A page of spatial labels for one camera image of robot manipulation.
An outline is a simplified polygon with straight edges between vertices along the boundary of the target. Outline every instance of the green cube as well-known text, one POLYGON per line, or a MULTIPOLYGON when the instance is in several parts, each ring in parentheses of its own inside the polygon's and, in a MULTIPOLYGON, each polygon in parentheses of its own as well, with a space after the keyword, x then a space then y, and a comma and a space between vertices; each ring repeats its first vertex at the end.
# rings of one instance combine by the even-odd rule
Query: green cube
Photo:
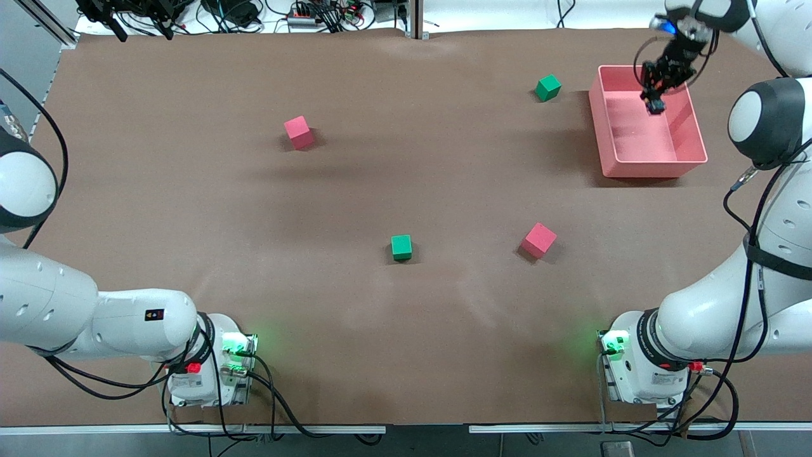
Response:
POLYGON ((558 95, 559 90, 561 90, 561 83, 559 83, 553 75, 544 76, 538 80, 538 84, 536 85, 536 95, 538 95, 542 102, 546 102, 558 95))
POLYGON ((395 235, 392 237, 392 258, 395 260, 409 260, 412 258, 412 237, 409 235, 395 235))

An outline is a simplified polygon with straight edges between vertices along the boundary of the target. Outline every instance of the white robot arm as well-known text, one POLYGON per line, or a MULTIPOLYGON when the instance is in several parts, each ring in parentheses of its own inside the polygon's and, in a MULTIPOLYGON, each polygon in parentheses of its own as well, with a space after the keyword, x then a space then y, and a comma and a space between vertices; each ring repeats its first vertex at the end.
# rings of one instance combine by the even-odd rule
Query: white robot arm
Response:
POLYGON ((50 360, 137 355, 167 366, 176 405, 244 403, 253 358, 235 353, 252 354, 256 338, 233 320, 198 313, 177 290, 99 292, 87 274, 2 235, 40 224, 57 200, 50 165, 0 128, 0 341, 50 360))
POLYGON ((812 75, 812 46, 808 45, 812 7, 797 0, 753 0, 753 4, 748 0, 666 1, 667 17, 674 24, 693 14, 700 23, 730 33, 758 53, 771 51, 770 61, 795 76, 751 86, 736 101, 728 121, 731 141, 754 164, 731 193, 757 170, 780 170, 775 192, 756 228, 757 246, 746 237, 718 268, 668 295, 659 308, 630 311, 617 318, 601 338, 604 350, 613 354, 607 363, 613 399, 668 408, 682 397, 688 363, 726 360, 734 344, 738 344, 737 359, 756 350, 776 354, 812 349, 812 158, 808 149, 812 78, 806 77, 812 75), (745 294, 748 300, 740 329, 745 294))

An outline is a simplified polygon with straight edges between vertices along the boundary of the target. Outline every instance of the gray floor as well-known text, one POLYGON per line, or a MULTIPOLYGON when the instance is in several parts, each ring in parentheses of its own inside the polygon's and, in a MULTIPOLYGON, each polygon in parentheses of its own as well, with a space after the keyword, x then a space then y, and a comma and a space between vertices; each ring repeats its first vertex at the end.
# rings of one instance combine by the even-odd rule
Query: gray floor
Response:
MULTIPOLYGON (((588 435, 583 433, 549 433, 538 446, 532 446, 524 434, 504 435, 503 453, 513 456, 584 456, 599 457, 601 442, 624 441, 622 437, 588 435)), ((665 448, 657 448, 632 438, 637 457, 793 457, 810 455, 812 433, 758 432, 753 433, 755 454, 742 452, 738 433, 731 433, 716 442, 688 442, 674 439, 665 448)), ((214 455, 230 442, 224 438, 212 440, 214 455)), ((168 433, 49 435, 3 437, 0 457, 205 457, 208 442, 202 437, 176 437, 168 433)), ((327 437, 318 440, 301 436, 286 436, 275 443, 241 443, 228 451, 226 457, 300 456, 372 456, 422 457, 466 455, 472 457, 499 456, 498 434, 468 433, 463 426, 389 427, 381 443, 375 447, 361 445, 352 436, 327 437)))

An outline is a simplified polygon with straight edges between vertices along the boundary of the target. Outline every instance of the black strap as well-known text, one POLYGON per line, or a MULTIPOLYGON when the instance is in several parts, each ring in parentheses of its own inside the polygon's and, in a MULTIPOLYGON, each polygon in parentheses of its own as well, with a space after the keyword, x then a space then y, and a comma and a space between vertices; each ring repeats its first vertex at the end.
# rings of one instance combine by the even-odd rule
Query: black strap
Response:
POLYGON ((745 236, 745 254, 748 259, 781 274, 812 281, 812 268, 798 265, 787 259, 781 259, 779 256, 770 254, 758 246, 751 246, 747 240, 748 237, 745 236))

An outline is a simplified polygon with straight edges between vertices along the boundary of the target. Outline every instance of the pink bin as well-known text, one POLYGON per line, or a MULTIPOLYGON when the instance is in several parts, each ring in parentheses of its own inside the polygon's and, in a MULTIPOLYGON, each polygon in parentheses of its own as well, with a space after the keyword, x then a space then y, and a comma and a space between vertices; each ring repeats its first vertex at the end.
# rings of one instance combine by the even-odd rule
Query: pink bin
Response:
POLYGON ((598 67, 590 105, 603 175, 676 178, 707 162, 688 89, 664 95, 661 115, 648 113, 640 92, 630 65, 598 67))

